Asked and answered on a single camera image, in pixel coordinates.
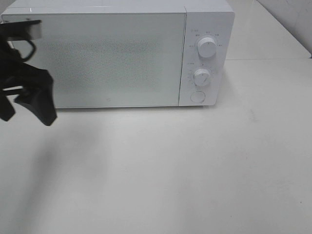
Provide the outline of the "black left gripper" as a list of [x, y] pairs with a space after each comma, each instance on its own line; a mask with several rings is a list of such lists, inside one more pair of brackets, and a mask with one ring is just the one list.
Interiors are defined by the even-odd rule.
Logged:
[[[10, 42], [0, 37], [0, 86], [9, 88], [24, 86], [23, 91], [14, 102], [29, 110], [45, 126], [51, 126], [57, 118], [53, 100], [53, 79], [47, 70], [27, 64], [35, 52], [33, 40], [23, 40], [31, 47], [26, 56], [18, 49], [12, 48]], [[7, 96], [0, 95], [0, 118], [9, 121], [15, 110]]]

